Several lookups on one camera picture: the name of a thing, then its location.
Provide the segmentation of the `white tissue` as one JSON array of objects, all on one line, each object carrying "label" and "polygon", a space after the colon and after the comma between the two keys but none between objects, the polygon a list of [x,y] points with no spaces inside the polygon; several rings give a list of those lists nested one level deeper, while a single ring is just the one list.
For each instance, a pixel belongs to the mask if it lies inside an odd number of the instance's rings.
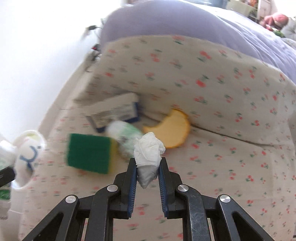
[{"label": "white tissue", "polygon": [[166,148],[155,134],[146,133],[134,143],[134,159],[137,166],[137,181],[143,189],[157,178],[162,154]]}]

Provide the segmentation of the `orange peel piece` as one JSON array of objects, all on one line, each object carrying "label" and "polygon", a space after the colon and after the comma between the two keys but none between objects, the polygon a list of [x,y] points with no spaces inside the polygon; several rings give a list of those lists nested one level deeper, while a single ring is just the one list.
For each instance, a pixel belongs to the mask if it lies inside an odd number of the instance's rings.
[{"label": "orange peel piece", "polygon": [[188,116],[180,110],[172,109],[160,123],[155,126],[143,126],[143,132],[152,132],[166,149],[172,149],[184,144],[190,132]]}]

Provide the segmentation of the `blue white medicine box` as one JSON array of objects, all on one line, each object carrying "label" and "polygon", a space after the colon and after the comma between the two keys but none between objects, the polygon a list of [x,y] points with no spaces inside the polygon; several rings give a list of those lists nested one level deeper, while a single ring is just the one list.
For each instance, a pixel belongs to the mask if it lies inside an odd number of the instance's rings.
[{"label": "blue white medicine box", "polygon": [[103,133],[112,121],[139,121],[139,98],[125,93],[107,98],[87,107],[86,118],[98,133]]}]

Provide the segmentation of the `white plastic trash bin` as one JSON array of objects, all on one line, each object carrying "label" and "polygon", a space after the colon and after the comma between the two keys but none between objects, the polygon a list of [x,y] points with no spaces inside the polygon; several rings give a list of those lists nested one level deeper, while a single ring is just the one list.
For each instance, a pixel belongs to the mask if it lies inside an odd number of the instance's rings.
[{"label": "white plastic trash bin", "polygon": [[13,185],[23,188],[32,178],[38,156],[46,147],[46,140],[35,130],[23,132],[12,143],[1,137],[1,170],[13,168],[15,179],[1,186],[1,220],[8,218]]}]

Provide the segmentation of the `green yellow sponge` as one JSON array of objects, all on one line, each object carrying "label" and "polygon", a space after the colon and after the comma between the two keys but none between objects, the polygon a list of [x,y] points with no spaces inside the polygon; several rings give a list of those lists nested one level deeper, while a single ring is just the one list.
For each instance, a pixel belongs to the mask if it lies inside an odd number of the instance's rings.
[{"label": "green yellow sponge", "polygon": [[69,135],[66,163],[76,169],[99,174],[112,172],[117,153],[117,142],[109,137]]}]

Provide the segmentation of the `white green plastic bottle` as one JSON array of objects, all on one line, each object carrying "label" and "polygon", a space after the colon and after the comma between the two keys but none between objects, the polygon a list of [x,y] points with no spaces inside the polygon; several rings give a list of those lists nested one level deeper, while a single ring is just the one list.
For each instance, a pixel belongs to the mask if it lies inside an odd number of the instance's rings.
[{"label": "white green plastic bottle", "polygon": [[119,153],[125,159],[134,157],[135,139],[140,139],[143,133],[130,123],[121,120],[112,121],[105,129],[108,137],[118,143]]}]

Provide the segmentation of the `cherry print bed sheet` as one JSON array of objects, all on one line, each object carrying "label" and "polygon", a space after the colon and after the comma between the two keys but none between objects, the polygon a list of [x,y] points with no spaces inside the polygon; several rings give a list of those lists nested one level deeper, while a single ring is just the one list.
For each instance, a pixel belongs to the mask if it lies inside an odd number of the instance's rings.
[{"label": "cherry print bed sheet", "polygon": [[135,93],[137,128],[151,132],[174,113],[189,126],[167,148],[170,171],[201,194],[231,196],[274,240],[295,229],[295,84],[264,61],[209,41],[137,36],[107,44],[76,86],[49,134],[27,186],[19,239],[65,196],[90,196],[127,168],[117,157],[111,174],[67,165],[72,133],[96,135],[92,104]]}]

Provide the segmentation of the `purple duvet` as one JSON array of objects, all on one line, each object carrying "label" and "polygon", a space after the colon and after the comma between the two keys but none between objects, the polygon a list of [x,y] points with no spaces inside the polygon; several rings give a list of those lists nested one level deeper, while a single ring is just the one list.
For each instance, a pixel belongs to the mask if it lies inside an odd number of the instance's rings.
[{"label": "purple duvet", "polygon": [[224,45],[280,69],[295,82],[295,49],[234,11],[186,1],[144,1],[111,13],[100,45],[140,35],[178,35]]}]

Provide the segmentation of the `grey pillow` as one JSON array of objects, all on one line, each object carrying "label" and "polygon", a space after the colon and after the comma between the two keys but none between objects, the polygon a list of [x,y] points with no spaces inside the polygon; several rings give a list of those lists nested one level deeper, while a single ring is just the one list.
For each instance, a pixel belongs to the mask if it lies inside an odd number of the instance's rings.
[{"label": "grey pillow", "polygon": [[289,18],[287,25],[281,29],[285,38],[296,41],[296,20],[295,18]]}]

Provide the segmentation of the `pink plush toy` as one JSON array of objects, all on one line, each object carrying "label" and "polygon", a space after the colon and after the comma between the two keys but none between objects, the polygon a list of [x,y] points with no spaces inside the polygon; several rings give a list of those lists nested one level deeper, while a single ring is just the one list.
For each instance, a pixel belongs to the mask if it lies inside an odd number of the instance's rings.
[{"label": "pink plush toy", "polygon": [[288,20],[289,18],[286,15],[274,13],[273,15],[265,16],[259,24],[269,31],[273,31],[273,29],[281,30],[287,25]]}]

